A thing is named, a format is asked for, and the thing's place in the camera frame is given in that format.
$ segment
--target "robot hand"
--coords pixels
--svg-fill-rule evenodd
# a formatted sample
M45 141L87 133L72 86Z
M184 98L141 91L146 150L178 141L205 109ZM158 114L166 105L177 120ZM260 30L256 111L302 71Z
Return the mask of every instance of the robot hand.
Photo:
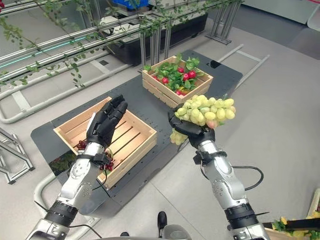
M213 194L232 228L233 239L270 240L251 208L245 188L237 179L226 152L216 146L215 131L206 125L198 126L177 118L175 112L180 107L178 105L168 112L169 123L177 132L187 135L190 144L197 149L193 160L200 165L202 174L210 181Z
M107 102L98 111L86 132L88 143L97 143L104 148L111 144L115 129L127 110L128 104L122 95Z
M78 209L90 198L93 184L100 172L98 163L107 163L105 149L111 144L115 129L126 112L128 104L122 95L107 102L98 111L86 133L86 147L78 154L68 180L60 194L40 219L27 240L64 240Z

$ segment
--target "white pipe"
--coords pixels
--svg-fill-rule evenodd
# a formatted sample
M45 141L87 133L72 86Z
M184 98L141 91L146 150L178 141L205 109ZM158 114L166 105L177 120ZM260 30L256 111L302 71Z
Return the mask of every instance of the white pipe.
M46 209L48 206L45 204L44 199L42 198L42 191L43 189L50 184L53 180L56 179L55 174L52 172L48 176L46 176L39 184L35 187L34 193L33 193L33 200L37 201L39 204L44 206ZM47 214L47 212L42 209L40 206L36 204L36 207L39 209L42 217L44 218ZM87 222L86 225L89 225L90 227L93 227L97 224L97 222L100 221L100 218L98 217L91 217L91 216L84 216ZM78 240L81 237L83 237L90 229L86 226L80 227L77 231L75 231L73 234L69 234L65 239L66 240Z
M95 59L97 59L97 58L101 58L101 57L103 57L103 56L105 56L105 55L108 55L108 54L109 54L109 53L102 52L102 53L100 53L100 54L97 54L97 55L88 57L88 58L86 58L85 60L79 61L79 62L77 63L77 65L78 65L78 66L81 66L81 65L83 65L83 64L86 64L86 63L88 63L88 62L90 62L90 61L92 61L92 60L95 60ZM64 73L64 72L66 72L66 71L68 71L68 70L70 70L70 69L65 66L65 67L62 67L62 68L58 69L57 72L59 72L59 74L61 74L61 73ZM39 82L42 82L42 81L44 81L44 80L47 80L47 79L49 79L49 78L51 78L51 77L48 76L47 74L45 74L45 75L43 75L43 76L40 76L40 77L37 77L37 78L35 78L35 79L32 79L32 80L28 81L28 84L27 84L27 85L22 85L22 84L21 84L21 85L19 85L19 86L15 86L14 88L12 88L12 89L10 89L10 90L6 90L6 91L4 91L3 93L0 93L0 101L1 101L2 99L4 99L4 98L8 97L9 95L17 92L17 91L21 91L22 89L29 88L29 87L31 87L32 85L35 85L35 84L37 84L37 83L39 83Z
M250 77L251 74L253 74L268 58L270 57L270 55L265 56L260 62L258 62L250 71L248 71L248 73L246 75L244 75L238 85L235 87L234 90L236 90L238 87L240 87L241 84L243 84L245 82L245 80L247 80L248 77Z
M116 74L116 73L118 73L120 71L123 71L123 70L129 68L130 66L131 65L124 64L124 65L122 65L121 67L119 67L117 69L114 69L114 70L112 70L112 71L110 71L108 73L102 74L101 76L98 76L98 77L96 77L96 78L94 78L94 79L92 79L90 81L87 81L85 83L85 85L86 86L90 86L92 84L95 84L95 83L97 83L97 82L99 82L99 81L101 81L103 79L106 79L106 78L108 78L108 77L110 77L110 76L112 76L112 75L114 75L114 74ZM67 97L67 96L69 96L69 95L71 95L71 94L73 94L73 93L75 93L75 92L77 92L77 91L79 91L81 89L82 88L73 87L73 88L71 88L71 89L69 89L69 90L67 90L67 91L65 91L63 93L60 93L60 94L58 94L58 95L56 95L54 97L51 97L51 98L49 98L49 99L47 99L47 100L45 100L43 102L40 102L37 105L34 105L31 108L27 109L26 111L20 112L17 115L15 115L13 117L10 117L10 118L5 118L3 113L0 111L0 121L5 123L5 124L14 123L14 122L18 121L19 119L25 118L25 117L37 112L38 110L43 109L44 107L46 107L48 105L51 105L51 104L57 102L58 100L63 99L63 98L65 98L65 97Z
M234 54L236 51L238 51L239 49L241 49L244 45L240 44L239 46L237 46L235 49L231 50L230 52L228 52L226 55L224 55L223 57L221 57L217 62L221 63L222 61L224 61L226 58L230 57L232 54Z

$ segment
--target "metal frame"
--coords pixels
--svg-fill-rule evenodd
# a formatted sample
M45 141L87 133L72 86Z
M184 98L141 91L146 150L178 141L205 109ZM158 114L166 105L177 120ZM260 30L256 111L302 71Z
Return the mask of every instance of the metal frame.
M236 14L240 8L241 0L235 1L218 9L210 34L206 37L225 45L231 43L228 39Z
M5 150L19 160L24 161L24 165L20 171L11 172L6 168L4 156L0 154L0 172L5 175L8 184L14 184L18 178L22 177L27 172L33 171L35 168L15 134L9 134L2 128L0 128L0 134L5 137L4 140L0 141L0 149ZM10 147L9 144L15 145L16 150Z
M237 84L237 86L235 87L234 90L236 90L238 87L240 87L240 85L243 84L245 82L245 80L247 80L247 78L249 78L270 57L269 54L262 59L257 58L255 56L252 56L252 55L240 50L243 46L244 46L243 44L240 44L239 46L237 46L236 48L234 48L233 50L228 52L226 55L222 56L217 61L218 63L221 63L225 59L230 57L232 54L237 53L237 54L241 54L242 56L245 56L245 57L257 62L257 64L240 79L239 83Z

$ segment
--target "black wire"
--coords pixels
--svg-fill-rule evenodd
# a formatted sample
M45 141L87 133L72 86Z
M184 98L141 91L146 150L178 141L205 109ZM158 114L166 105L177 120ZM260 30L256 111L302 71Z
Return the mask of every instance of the black wire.
M89 225L87 224L81 224L81 225L74 225L74 226L70 226L69 228L77 228L77 227L88 227L90 228L99 238L102 239L102 236L96 232L96 230L94 230L92 227L90 227Z
M258 186L262 180L264 179L264 173L256 166L232 166L234 169L253 169L253 170L256 170L260 173L261 177L259 179L259 181L256 182L256 184L253 184L252 186L248 186L246 187L244 190L245 191L248 191L248 190L251 190L251 189L254 189L256 186Z
M37 201L34 201L40 208L42 208L43 210L45 210L46 212L48 212L48 209L46 209L44 206L42 206L40 203L38 203Z
M92 189L92 191L93 191L93 190L96 190L96 189L98 189L98 188L100 188L100 187L102 187L102 185L104 185L104 184L106 183L106 181L107 181L107 171L106 171L106 170L104 170L104 174L105 174L105 179L104 179L104 181L103 181L102 183L100 183L99 186L97 186L97 187L95 187L94 189Z

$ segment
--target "gray floor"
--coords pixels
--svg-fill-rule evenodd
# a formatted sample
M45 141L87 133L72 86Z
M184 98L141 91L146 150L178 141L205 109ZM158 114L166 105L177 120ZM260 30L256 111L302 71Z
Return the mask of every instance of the gray floor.
M217 60L240 44L244 44L244 52L255 57L270 54L233 94L236 118L217 129L216 142L233 165L254 165L263 170L263 183L247 192L257 213L270 211L259 217L261 221L279 216L304 218L314 190L320 187L320 62L235 27L230 38L232 43L226 46L209 40L203 33L171 49L169 54L192 49ZM243 73L254 66L254 62L239 55L231 56L224 64ZM14 185L8 185L0 176L1 240L24 239L41 216L33 203L33 191L51 170L32 142L31 131L137 76L138 68L128 68L17 123L0 123L1 128L19 136L36 168ZM224 212L214 199L210 184L193 163L194 152L190 145L183 149L118 213L109 214L110 206L102 205L95 212L102 218L95 229L104 237L119 236L123 231L132 236L154 237L157 213L166 211L168 223L182 225L195 240L231 239ZM258 179L255 172L236 173L246 186ZM60 187L55 181L42 193L48 204L55 200ZM83 222L83 218L78 217L76 222ZM89 233L83 239L96 238Z
M320 60L320 32L304 24L242 5L234 27Z

